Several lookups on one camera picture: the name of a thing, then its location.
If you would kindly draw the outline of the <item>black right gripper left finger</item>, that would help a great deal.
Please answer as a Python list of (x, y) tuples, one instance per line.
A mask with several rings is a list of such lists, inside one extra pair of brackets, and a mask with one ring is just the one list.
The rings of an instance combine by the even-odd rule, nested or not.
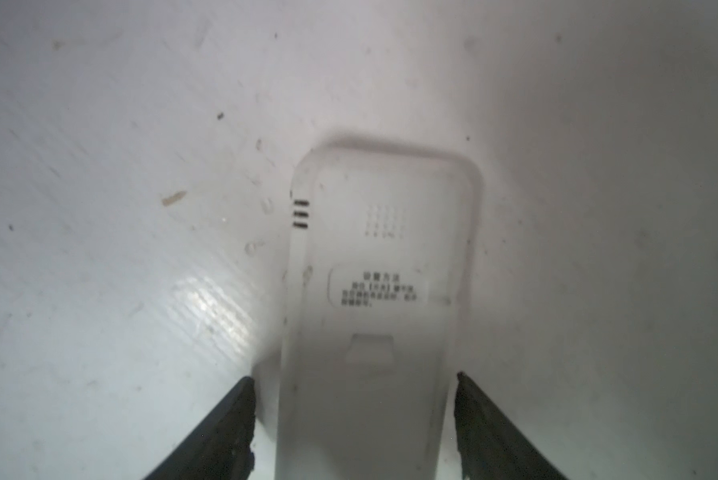
[(147, 480), (247, 480), (255, 467), (255, 381), (242, 377)]

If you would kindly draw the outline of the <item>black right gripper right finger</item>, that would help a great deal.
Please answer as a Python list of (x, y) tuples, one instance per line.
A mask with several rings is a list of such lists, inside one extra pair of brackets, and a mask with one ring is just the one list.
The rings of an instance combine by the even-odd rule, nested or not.
[(454, 399), (462, 477), (470, 480), (566, 480), (477, 383), (461, 371)]

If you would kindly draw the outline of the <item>white remote control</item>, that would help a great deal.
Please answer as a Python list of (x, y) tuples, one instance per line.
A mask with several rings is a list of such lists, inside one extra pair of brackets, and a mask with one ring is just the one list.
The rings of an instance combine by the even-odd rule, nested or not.
[(297, 166), (277, 478), (435, 477), (482, 186), (441, 155), (326, 146)]

